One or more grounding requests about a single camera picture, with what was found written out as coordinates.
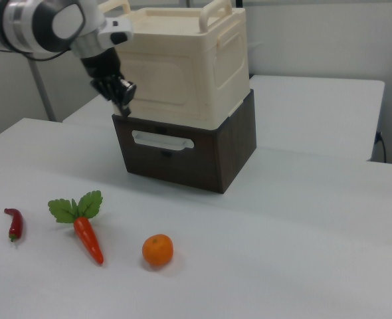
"toy carrot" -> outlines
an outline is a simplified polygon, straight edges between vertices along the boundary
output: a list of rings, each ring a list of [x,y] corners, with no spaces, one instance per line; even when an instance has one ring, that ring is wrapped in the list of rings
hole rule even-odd
[[[49,209],[51,214],[56,217],[56,222],[73,223],[75,233],[99,265],[104,262],[104,258],[89,219],[98,214],[102,201],[103,197],[100,191],[87,193],[81,198],[78,205],[74,199],[72,203],[65,199],[49,201]]]

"fake fruit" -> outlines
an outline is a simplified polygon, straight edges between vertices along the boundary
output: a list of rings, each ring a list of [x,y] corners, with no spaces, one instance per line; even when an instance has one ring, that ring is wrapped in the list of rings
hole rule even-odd
[[[146,239],[142,253],[144,260],[151,266],[166,265],[174,255],[172,240],[167,235],[154,235]]]
[[[87,193],[81,198],[78,205],[75,200],[72,200],[72,203],[65,199],[49,201],[50,212],[56,217],[56,222],[73,223],[75,233],[99,265],[104,262],[104,258],[89,219],[98,214],[102,201],[103,197],[100,191]]]
[[[6,208],[4,209],[4,213],[13,217],[9,229],[9,238],[11,242],[14,242],[22,237],[22,232],[23,232],[22,214],[20,211],[14,208]]]

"green leaf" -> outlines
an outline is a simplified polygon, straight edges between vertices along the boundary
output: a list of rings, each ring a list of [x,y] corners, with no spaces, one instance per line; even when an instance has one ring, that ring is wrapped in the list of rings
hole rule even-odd
[[[57,223],[73,223],[76,219],[68,200],[56,199],[49,201],[49,208],[51,215],[56,217]]]
[[[93,218],[98,214],[103,197],[100,191],[92,191],[82,196],[78,203],[78,213],[85,218]]]
[[[79,217],[79,212],[78,212],[78,206],[75,202],[75,200],[72,198],[72,212],[74,214],[74,216]]]

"white wall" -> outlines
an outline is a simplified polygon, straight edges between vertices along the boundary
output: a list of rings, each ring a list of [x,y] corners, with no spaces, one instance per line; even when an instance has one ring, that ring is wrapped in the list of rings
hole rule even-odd
[[[98,95],[82,63],[72,52],[37,65],[58,122]]]
[[[392,3],[246,9],[251,72],[385,82],[379,129],[392,162]],[[380,149],[374,158],[381,160]]]
[[[27,60],[0,53],[0,133],[22,118],[47,120]]]

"plastic box handle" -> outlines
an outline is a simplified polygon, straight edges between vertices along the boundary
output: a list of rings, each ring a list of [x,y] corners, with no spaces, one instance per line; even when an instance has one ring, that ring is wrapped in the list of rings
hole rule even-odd
[[[160,135],[142,131],[132,131],[132,137],[136,144],[163,148],[171,151],[182,151],[185,148],[194,148],[195,144],[188,138]]]
[[[224,8],[225,15],[232,15],[231,1],[230,0],[214,0],[210,4],[204,6],[199,17],[199,30],[201,33],[206,33],[209,30],[208,20],[211,15],[218,10]]]
[[[107,2],[98,5],[98,8],[103,11],[103,13],[111,11],[117,7],[122,7],[126,15],[131,13],[131,7],[128,0],[108,0]]]

